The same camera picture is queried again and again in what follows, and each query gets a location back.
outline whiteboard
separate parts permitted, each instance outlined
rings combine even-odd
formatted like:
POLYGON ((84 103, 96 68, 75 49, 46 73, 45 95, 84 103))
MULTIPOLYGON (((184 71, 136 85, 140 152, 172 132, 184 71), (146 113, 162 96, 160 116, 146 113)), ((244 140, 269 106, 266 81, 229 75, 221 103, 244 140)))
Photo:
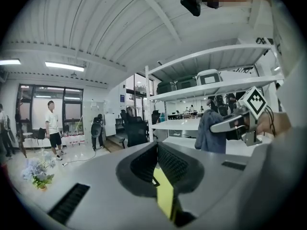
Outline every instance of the whiteboard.
POLYGON ((45 115, 48 111, 48 102, 53 101, 55 109, 53 112, 58 115, 58 126, 63 128, 62 123, 62 99, 49 99, 49 98, 33 98, 32 102, 32 129, 46 128, 45 115))

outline fluorescent light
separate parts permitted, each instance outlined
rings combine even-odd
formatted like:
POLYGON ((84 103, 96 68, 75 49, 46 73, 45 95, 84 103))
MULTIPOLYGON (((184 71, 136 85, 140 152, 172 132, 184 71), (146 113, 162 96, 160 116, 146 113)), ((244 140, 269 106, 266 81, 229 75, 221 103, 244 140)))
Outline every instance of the fluorescent light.
POLYGON ((63 68, 63 69, 69 69, 69 70, 75 70, 75 71, 84 71, 83 67, 77 67, 73 65, 67 65, 67 64, 61 64, 61 63, 54 63, 54 62, 45 62, 47 67, 56 67, 56 68, 63 68))
POLYGON ((46 96, 46 95, 36 95, 35 97, 37 97, 37 98, 51 98, 51 96, 46 96))
POLYGON ((80 98, 77 98, 77 97, 65 97, 65 99, 68 99, 68 100, 80 100, 80 98))
POLYGON ((18 59, 4 59, 0 60, 0 65, 21 65, 21 63, 18 59))
POLYGON ((80 90, 71 90, 71 89, 66 89, 66 91, 80 92, 80 90))
POLYGON ((62 88, 54 88, 54 87, 48 87, 47 89, 48 89, 48 90, 64 90, 64 89, 62 89, 62 88))

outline white ceiling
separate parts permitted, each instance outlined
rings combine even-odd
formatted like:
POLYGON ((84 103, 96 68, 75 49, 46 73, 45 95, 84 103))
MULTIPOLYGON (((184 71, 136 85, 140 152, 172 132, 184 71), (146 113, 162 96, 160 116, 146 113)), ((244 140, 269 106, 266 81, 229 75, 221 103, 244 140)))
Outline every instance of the white ceiling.
MULTIPOLYGON (((217 10, 203 6, 194 17, 180 0, 30 0, 11 26, 0 57, 22 62, 5 67, 9 78, 114 87, 145 65, 157 67, 158 60, 235 44, 242 31, 261 25, 261 8, 253 6, 252 1, 217 10), (86 69, 71 79, 71 70, 49 69, 45 61, 86 69)), ((264 24, 271 29, 270 22, 264 24)))

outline black storage box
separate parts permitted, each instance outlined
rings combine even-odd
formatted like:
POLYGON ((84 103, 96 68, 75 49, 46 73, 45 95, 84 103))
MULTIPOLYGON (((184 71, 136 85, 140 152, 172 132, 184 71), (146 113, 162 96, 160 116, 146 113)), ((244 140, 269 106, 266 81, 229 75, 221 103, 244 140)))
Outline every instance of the black storage box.
POLYGON ((176 85, 174 82, 161 82, 157 86, 157 94, 163 94, 176 90, 176 85))
POLYGON ((178 82, 176 83, 176 87, 178 90, 195 87, 196 85, 196 79, 194 76, 183 77, 181 79, 178 79, 178 82))

